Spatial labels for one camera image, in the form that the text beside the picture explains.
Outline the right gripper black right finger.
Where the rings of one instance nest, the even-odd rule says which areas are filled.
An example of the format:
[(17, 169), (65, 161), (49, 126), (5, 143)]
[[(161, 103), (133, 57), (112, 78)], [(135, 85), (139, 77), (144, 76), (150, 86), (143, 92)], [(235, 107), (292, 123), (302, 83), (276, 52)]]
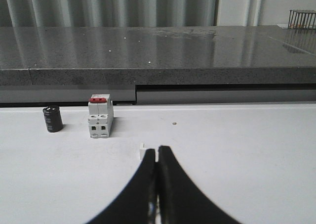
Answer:
[(163, 224), (237, 224), (194, 184), (169, 146), (158, 149), (158, 195)]

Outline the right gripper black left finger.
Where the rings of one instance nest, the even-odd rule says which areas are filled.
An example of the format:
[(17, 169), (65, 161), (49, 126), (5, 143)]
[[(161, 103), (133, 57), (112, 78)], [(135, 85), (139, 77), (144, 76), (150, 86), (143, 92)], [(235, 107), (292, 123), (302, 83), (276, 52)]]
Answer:
[(90, 224), (154, 224), (156, 222), (156, 152), (148, 149), (120, 194)]

